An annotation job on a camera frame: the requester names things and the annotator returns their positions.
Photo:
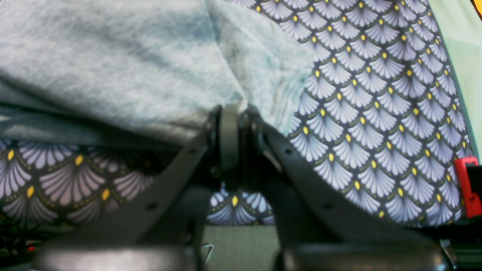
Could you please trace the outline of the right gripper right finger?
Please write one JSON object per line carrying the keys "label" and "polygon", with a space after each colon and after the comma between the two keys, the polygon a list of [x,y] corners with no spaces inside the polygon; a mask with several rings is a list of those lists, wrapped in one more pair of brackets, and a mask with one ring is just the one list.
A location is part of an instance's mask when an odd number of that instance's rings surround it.
{"label": "right gripper right finger", "polygon": [[333,189],[249,108],[241,115],[243,187],[272,206],[274,271],[446,271],[439,245],[373,217]]}

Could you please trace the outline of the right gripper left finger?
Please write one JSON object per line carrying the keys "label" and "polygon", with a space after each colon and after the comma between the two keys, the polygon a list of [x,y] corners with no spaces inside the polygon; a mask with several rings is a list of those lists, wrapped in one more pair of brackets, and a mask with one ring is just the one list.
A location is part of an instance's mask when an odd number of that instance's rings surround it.
{"label": "right gripper left finger", "polygon": [[205,271],[200,255],[214,192],[239,184],[239,107],[217,107],[205,128],[132,201],[38,252],[37,271]]}

